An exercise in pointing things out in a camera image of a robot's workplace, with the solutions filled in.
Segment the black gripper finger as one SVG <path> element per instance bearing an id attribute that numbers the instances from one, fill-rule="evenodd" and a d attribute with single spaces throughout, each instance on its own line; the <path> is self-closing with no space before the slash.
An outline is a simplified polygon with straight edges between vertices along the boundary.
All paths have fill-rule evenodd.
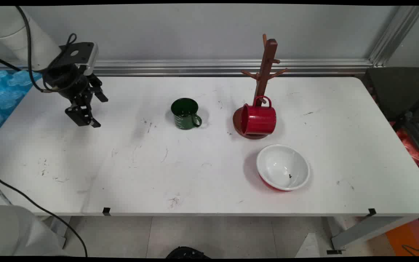
<path id="1" fill-rule="evenodd" d="M 88 90 L 93 93 L 101 102 L 108 102 L 109 99 L 105 96 L 103 89 L 101 88 L 103 83 L 100 81 L 100 79 L 98 79 L 96 75 L 89 75 L 86 76 L 86 78 L 89 82 Z"/>
<path id="2" fill-rule="evenodd" d="M 93 93 L 77 94 L 71 101 L 71 106 L 65 109 L 65 114 L 78 126 L 98 128 L 101 124 L 93 117 L 91 100 Z"/>

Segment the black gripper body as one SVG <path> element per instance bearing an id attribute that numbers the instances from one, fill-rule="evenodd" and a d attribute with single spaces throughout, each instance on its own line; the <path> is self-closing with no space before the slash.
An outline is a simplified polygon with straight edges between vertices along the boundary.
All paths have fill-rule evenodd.
<path id="1" fill-rule="evenodd" d="M 84 75 L 86 69 L 86 65 L 77 67 L 75 64 L 46 69 L 43 80 L 50 86 L 51 92 L 58 93 L 69 101 L 91 101 L 88 78 Z"/>

